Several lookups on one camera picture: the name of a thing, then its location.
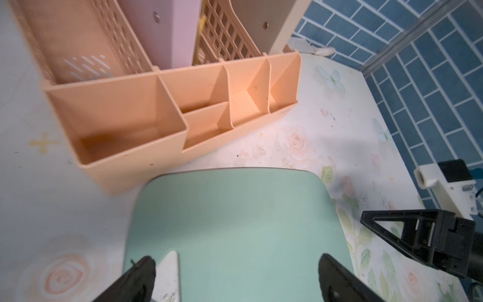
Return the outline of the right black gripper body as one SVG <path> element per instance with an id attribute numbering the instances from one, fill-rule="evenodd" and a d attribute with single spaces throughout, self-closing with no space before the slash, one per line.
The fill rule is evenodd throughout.
<path id="1" fill-rule="evenodd" d="M 441 237 L 444 240 L 442 270 L 482 283 L 482 233 L 476 230 L 475 221 L 446 217 Z"/>

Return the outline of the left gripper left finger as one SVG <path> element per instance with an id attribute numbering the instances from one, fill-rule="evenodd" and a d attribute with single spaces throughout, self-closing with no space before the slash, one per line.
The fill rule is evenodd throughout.
<path id="1" fill-rule="evenodd" d="M 156 263 L 150 256 L 132 263 L 132 267 L 102 292 L 93 302 L 152 301 Z"/>

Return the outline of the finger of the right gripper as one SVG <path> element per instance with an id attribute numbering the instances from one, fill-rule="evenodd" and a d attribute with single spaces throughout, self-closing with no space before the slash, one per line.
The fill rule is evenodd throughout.
<path id="1" fill-rule="evenodd" d="M 360 222 L 401 254 L 420 264 L 451 264 L 457 253 L 449 247 L 456 216 L 444 210 L 364 211 Z M 397 236 L 383 222 L 402 223 Z"/>

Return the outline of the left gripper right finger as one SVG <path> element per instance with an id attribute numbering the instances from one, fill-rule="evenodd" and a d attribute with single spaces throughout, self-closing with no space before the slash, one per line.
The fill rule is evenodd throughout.
<path id="1" fill-rule="evenodd" d="M 323 254 L 320 258 L 318 274 L 319 286 L 325 302 L 384 301 L 329 254 Z"/>

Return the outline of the green cutting board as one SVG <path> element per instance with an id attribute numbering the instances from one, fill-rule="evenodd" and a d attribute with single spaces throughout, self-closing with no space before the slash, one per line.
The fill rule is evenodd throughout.
<path id="1" fill-rule="evenodd" d="M 342 224 L 309 171 L 248 167 L 165 174 L 137 197 L 124 265 L 178 255 L 182 301 L 321 301 L 318 264 L 352 269 Z"/>

